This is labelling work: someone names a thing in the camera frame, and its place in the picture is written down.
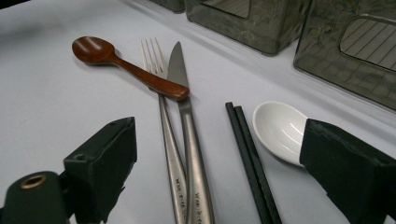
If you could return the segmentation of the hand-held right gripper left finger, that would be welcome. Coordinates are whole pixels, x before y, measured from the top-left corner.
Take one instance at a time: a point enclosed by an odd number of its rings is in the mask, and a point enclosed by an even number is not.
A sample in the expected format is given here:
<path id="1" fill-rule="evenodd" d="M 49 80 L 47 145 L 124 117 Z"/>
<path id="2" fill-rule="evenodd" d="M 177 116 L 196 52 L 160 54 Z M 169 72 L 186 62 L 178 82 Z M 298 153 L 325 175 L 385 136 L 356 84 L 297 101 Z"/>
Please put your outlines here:
<path id="1" fill-rule="evenodd" d="M 77 222 L 107 221 L 136 161 L 133 117 L 108 123 L 64 159 Z"/>

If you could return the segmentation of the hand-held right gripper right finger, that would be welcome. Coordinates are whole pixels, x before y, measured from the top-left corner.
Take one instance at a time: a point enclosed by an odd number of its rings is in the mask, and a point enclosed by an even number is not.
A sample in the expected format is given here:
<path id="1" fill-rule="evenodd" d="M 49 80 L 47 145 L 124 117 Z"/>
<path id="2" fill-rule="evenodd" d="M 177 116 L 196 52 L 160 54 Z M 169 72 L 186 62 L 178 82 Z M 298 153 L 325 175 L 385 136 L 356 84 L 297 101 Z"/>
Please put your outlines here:
<path id="1" fill-rule="evenodd" d="M 396 220 L 396 160 L 358 137 L 308 119 L 300 164 L 351 224 Z"/>

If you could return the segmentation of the metal fork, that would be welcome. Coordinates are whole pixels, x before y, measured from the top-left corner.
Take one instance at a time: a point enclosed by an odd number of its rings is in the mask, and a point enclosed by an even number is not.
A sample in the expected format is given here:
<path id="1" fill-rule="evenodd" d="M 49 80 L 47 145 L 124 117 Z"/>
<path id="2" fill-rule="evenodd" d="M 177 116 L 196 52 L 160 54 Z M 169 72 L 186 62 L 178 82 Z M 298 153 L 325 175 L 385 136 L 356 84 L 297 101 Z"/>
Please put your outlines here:
<path id="1" fill-rule="evenodd" d="M 144 69 L 158 77 L 167 78 L 167 63 L 156 38 L 141 41 Z M 185 224 L 187 215 L 187 186 L 185 171 L 177 147 L 165 97 L 158 94 L 163 129 L 164 152 L 176 224 Z"/>

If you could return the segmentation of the white ceramic spoon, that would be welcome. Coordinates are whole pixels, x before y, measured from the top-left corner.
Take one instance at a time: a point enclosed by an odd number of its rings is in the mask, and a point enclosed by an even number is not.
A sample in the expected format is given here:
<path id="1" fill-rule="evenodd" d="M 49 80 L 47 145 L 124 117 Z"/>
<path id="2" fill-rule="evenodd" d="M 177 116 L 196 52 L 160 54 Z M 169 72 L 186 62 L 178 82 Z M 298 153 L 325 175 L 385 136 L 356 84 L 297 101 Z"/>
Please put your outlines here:
<path id="1" fill-rule="evenodd" d="M 252 117 L 255 134 L 261 143 L 283 161 L 301 166 L 300 154 L 307 116 L 281 102 L 258 105 Z"/>

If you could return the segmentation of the black chopstick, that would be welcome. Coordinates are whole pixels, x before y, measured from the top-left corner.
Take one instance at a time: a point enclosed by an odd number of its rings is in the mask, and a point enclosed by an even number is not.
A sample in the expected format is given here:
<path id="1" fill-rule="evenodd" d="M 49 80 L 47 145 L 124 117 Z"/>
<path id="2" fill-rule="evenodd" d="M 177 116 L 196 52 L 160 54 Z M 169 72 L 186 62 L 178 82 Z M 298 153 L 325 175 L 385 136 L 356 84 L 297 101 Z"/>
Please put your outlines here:
<path id="1" fill-rule="evenodd" d="M 262 188 L 258 182 L 255 169 L 251 163 L 251 159 L 248 154 L 248 147 L 238 117 L 236 115 L 236 110 L 231 102 L 226 103 L 225 107 L 233 128 L 234 138 L 238 146 L 242 163 L 244 165 L 245 173 L 247 175 L 247 181 L 250 186 L 251 195 L 254 199 L 261 224 L 274 224 L 268 211 L 266 201 L 262 194 Z"/>
<path id="2" fill-rule="evenodd" d="M 248 123 L 245 118 L 243 109 L 241 106 L 236 106 L 235 110 L 236 110 L 236 115 L 238 117 L 240 126 L 242 128 L 242 132 L 243 132 L 246 144 L 247 144 L 247 151 L 248 151 L 249 157 L 251 159 L 251 163 L 255 169 L 258 182 L 261 185 L 262 194 L 266 201 L 270 216 L 271 216 L 274 224 L 282 224 L 272 191 L 270 190 L 269 183 L 266 178 L 264 169 L 262 167 L 262 162 L 261 162 L 260 156 L 257 152 L 254 141 L 252 139 L 252 135 L 251 135 L 250 129 L 248 127 Z"/>

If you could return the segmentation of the smoky clear plastic bin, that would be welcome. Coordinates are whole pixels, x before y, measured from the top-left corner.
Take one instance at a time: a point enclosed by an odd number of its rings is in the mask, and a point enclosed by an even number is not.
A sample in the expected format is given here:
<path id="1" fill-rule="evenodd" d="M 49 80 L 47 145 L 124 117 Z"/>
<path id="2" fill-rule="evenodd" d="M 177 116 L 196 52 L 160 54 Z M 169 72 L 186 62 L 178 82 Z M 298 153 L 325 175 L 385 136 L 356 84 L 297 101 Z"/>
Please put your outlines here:
<path id="1" fill-rule="evenodd" d="M 174 13 L 182 13 L 185 11 L 184 0 L 150 0 L 151 2 L 165 7 Z"/>
<path id="2" fill-rule="evenodd" d="M 296 40 L 311 0 L 185 0 L 189 21 L 266 55 Z"/>
<path id="3" fill-rule="evenodd" d="M 396 111 L 396 0 L 312 0 L 294 66 Z"/>

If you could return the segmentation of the brown wooden spoon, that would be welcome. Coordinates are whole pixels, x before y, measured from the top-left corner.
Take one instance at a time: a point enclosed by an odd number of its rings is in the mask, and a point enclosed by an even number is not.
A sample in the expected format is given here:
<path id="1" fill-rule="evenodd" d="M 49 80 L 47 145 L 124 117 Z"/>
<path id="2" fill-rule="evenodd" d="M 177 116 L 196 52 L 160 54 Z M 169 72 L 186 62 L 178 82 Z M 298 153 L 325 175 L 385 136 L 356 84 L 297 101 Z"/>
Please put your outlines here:
<path id="1" fill-rule="evenodd" d="M 113 64 L 120 67 L 148 88 L 174 101 L 184 100 L 190 93 L 188 87 L 155 76 L 134 64 L 124 61 L 116 54 L 115 47 L 102 38 L 95 36 L 79 37 L 72 43 L 72 51 L 83 63 Z"/>

